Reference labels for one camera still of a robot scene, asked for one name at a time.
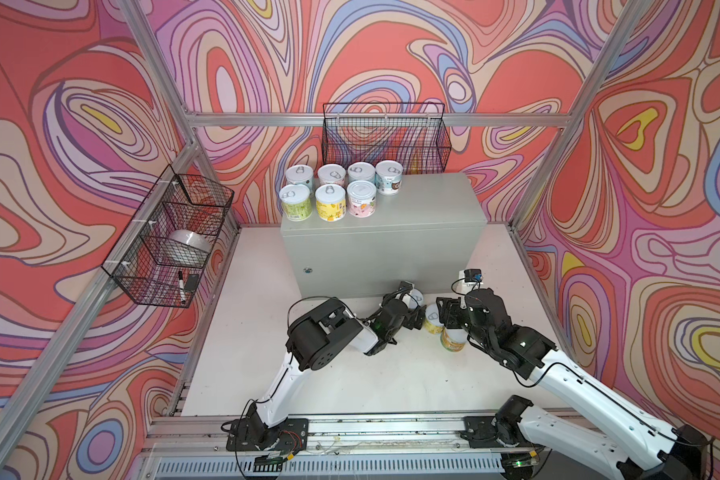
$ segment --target pink can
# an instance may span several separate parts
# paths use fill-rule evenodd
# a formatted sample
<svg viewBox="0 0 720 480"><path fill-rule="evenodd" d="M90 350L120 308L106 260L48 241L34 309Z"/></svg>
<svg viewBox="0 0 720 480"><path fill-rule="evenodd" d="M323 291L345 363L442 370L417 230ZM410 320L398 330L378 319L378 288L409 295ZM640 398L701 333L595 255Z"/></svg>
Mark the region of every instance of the pink can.
<svg viewBox="0 0 720 480"><path fill-rule="evenodd" d="M354 216L371 216L376 210L376 186L366 180L356 180L347 187L347 208Z"/></svg>

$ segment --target can lid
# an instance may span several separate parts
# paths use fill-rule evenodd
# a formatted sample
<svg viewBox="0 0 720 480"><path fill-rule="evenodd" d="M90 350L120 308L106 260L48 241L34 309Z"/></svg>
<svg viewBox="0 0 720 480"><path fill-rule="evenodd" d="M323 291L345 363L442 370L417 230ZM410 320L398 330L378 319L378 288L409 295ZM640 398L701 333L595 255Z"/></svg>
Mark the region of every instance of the can lid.
<svg viewBox="0 0 720 480"><path fill-rule="evenodd" d="M349 176L352 178L367 180L373 178L376 174L376 168L366 162L357 162L347 167L347 172L349 172Z"/></svg>
<svg viewBox="0 0 720 480"><path fill-rule="evenodd" d="M344 167L337 164L326 164L317 170L317 176L320 177L320 180L325 179L330 182L339 181L344 178L346 174L347 171L344 170Z"/></svg>
<svg viewBox="0 0 720 480"><path fill-rule="evenodd" d="M358 200L373 198L376 195L376 186L367 180L356 180L347 187L347 194Z"/></svg>
<svg viewBox="0 0 720 480"><path fill-rule="evenodd" d="M324 204L336 204L340 200L344 200L344 188L341 185L325 184L317 188L315 198Z"/></svg>
<svg viewBox="0 0 720 480"><path fill-rule="evenodd" d="M286 170L286 178L292 182L307 181L315 176L315 171L309 165L294 165Z"/></svg>
<svg viewBox="0 0 720 480"><path fill-rule="evenodd" d="M376 164L376 173L382 177L397 177L403 173L403 166L394 160L383 160Z"/></svg>
<svg viewBox="0 0 720 480"><path fill-rule="evenodd" d="M280 200L287 204L300 204L309 198L309 187L302 184L286 185L280 189Z"/></svg>

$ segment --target vent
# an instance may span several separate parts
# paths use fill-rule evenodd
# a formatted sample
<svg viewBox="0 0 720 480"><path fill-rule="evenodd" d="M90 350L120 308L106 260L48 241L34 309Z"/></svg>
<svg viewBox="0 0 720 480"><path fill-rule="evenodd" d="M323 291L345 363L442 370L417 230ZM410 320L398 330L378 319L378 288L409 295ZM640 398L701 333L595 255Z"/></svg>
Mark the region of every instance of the vent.
<svg viewBox="0 0 720 480"><path fill-rule="evenodd" d="M254 472L252 458L240 458L240 467L248 477L271 476ZM501 454L449 453L399 455L297 456L283 466L280 476L303 477L331 475L459 474L502 473ZM158 478L236 478L234 457L162 458L156 469Z"/></svg>

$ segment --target black cable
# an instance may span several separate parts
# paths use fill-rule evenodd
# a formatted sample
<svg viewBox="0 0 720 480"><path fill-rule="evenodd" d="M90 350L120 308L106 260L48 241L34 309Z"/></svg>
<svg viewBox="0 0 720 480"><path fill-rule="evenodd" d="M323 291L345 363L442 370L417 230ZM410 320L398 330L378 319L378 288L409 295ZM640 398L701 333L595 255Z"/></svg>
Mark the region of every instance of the black cable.
<svg viewBox="0 0 720 480"><path fill-rule="evenodd" d="M454 285L461 282L462 280L466 280L466 278L460 278L460 279L456 280L455 282L451 283L451 292L455 293L456 295L464 296L463 293L459 293L456 290L454 290Z"/></svg>
<svg viewBox="0 0 720 480"><path fill-rule="evenodd" d="M287 315L286 315L286 327L288 327L288 326L291 325L291 310L293 310L293 307L294 307L294 306L296 306L296 305L299 304L300 302L303 302L304 300L314 300L314 299L317 299L317 298L324 298L324 299L327 299L327 300L330 300L330 299L338 300L342 305L344 305L344 308L346 308L346 309L349 311L349 313L352 314L352 316L354 316L355 318L357 318L357 316L355 315L355 312L352 312L352 309L349 308L349 306L348 306L346 303L344 303L341 299L336 298L335 296L326 296L326 295L305 296L304 298L298 299L296 302L294 302L293 304L291 304L291 306L288 308L288 313L287 313Z"/></svg>
<svg viewBox="0 0 720 480"><path fill-rule="evenodd" d="M712 480L712 475L715 475L715 437L710 440L710 476L706 480Z"/></svg>
<svg viewBox="0 0 720 480"><path fill-rule="evenodd" d="M544 461L541 463L541 466L539 466L539 469L536 471L535 474L531 475L531 478L536 478L536 475L539 475L541 473L541 469L544 468L545 465L547 465L547 460L550 459L550 455L552 455L552 448L550 448L549 453L547 453L547 456L544 457Z"/></svg>
<svg viewBox="0 0 720 480"><path fill-rule="evenodd" d="M679 443L679 444L681 444L682 446L686 446L686 447L696 447L696 448L698 448L698 447L711 446L712 443L715 441L715 437L711 437L711 438L710 438L708 441L706 441L705 443L699 443L699 444L687 443L687 442L682 442L681 440L678 440L677 437L672 438L672 437L670 437L670 436L667 436L667 435L663 434L663 433L660 432L658 429L656 429L656 427L654 427L654 426L652 426L651 424L645 422L642 418L640 418L640 417L638 417L637 415L635 415L635 414L634 414L632 411L630 411L628 408L626 408L626 407L624 407L623 405L621 405L621 403L619 403L615 398L611 397L610 395L608 395L607 393L605 393L603 390L599 389L599 388L597 387L597 385L593 384L592 382L587 381L583 376L581 376L581 375L579 375L578 373L576 373L576 372L574 372L573 370L571 370L571 369L568 367L568 365L566 365L566 364L564 364L564 363L554 362L554 363L552 363L551 365L549 365L549 367L547 367L547 369L544 370L544 373L541 374L541 377L539 377L539 379L538 379L536 382L534 382L532 385L525 385L524 383L522 383L522 382L520 381L520 378L518 377L517 372L512 371L512 373L514 374L514 378L515 378L515 380L518 381L518 383L520 384L520 386L529 389L529 388L532 388L532 387L535 387L536 385L538 385L539 382L541 382L541 380L543 380L544 377L547 375L547 372L548 372L553 366L556 366L556 365L562 365L562 366L564 366L564 367L566 368L566 370L568 370L569 372L573 373L579 380L581 380L582 382L586 383L588 386L591 386L593 389L597 390L602 396L604 396L605 398L608 398L608 399L611 400L614 404L616 404L619 408L621 408L622 410L624 410L624 412L627 412L628 414L630 414L630 416L632 416L635 420L637 420L642 426L647 427L647 428L648 428L649 430L651 430L654 434L656 434L656 435L658 435L658 436L660 436L660 437L666 438L667 440L669 440L669 441L671 441L671 442ZM710 458L711 458L711 457L712 457L712 447L710 447Z"/></svg>
<svg viewBox="0 0 720 480"><path fill-rule="evenodd" d="M512 373L514 374L514 379L518 381L518 383L520 384L520 386L525 387L525 388L527 388L527 389L530 389L530 388L533 388L533 387L535 387L536 385L538 385L539 382L541 382L541 380L544 380L544 378L547 376L547 372L548 372L552 367L554 367L554 366L556 366L556 365L562 365L562 366L564 366L566 369L568 369L569 372L571 372L571 373L573 373L574 375L578 376L578 375L576 374L576 372L574 372L573 370L571 370L571 369L568 367L568 365L566 365L565 363L562 363L562 362L555 362L555 363L549 365L549 366L547 367L547 369L544 370L544 373L541 374L541 377L539 377L539 379L538 379L536 382L534 382L532 385L526 385L526 384L522 383L522 382L520 381L520 378L518 377L518 373L517 373L515 370L513 370Z"/></svg>

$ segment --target colorful patterned wall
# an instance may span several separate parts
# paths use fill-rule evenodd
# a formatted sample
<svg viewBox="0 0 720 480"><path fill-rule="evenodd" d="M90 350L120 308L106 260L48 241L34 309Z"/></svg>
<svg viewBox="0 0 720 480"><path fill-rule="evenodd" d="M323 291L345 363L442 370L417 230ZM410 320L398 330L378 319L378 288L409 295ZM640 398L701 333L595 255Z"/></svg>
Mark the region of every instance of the colorful patterned wall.
<svg viewBox="0 0 720 480"><path fill-rule="evenodd" d="M720 1L655 2L522 235L582 365L720 479Z"/></svg>
<svg viewBox="0 0 720 480"><path fill-rule="evenodd" d="M439 98L568 111L619 0L144 2L189 110L322 111Z"/></svg>
<svg viewBox="0 0 720 480"><path fill-rule="evenodd" d="M189 309L117 295L99 314L0 480L120 480L164 416L230 248L224 229Z"/></svg>
<svg viewBox="0 0 720 480"><path fill-rule="evenodd" d="M0 408L182 144L113 0L0 2ZM0 478L124 476L229 241L189 310L113 294Z"/></svg>
<svg viewBox="0 0 720 480"><path fill-rule="evenodd" d="M452 128L448 172L465 172L491 221L507 221L554 136L554 128ZM279 223L277 192L294 164L322 165L322 128L198 130L221 182L235 191L243 224Z"/></svg>
<svg viewBox="0 0 720 480"><path fill-rule="evenodd" d="M567 112L617 15L600 2L228 2L146 11L189 110L322 111L326 101L425 101L450 112ZM285 168L322 164L320 128L199 131L244 223L278 223ZM554 132L452 128L486 217L506 221Z"/></svg>

